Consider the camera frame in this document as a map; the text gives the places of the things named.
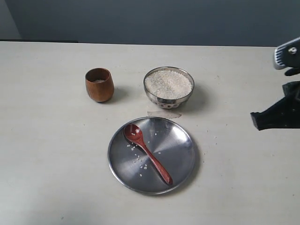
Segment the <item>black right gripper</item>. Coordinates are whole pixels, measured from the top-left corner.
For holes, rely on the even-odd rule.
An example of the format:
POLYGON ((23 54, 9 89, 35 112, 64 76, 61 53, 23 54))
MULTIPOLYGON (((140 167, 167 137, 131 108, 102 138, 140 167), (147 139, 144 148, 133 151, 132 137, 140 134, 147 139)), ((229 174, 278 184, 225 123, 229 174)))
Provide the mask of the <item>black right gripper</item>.
MULTIPOLYGON (((298 75, 299 68, 285 71, 285 76, 298 75)), ((259 130, 300 128, 300 82, 293 81, 282 85, 284 98, 263 112, 250 114, 253 125, 259 130)))

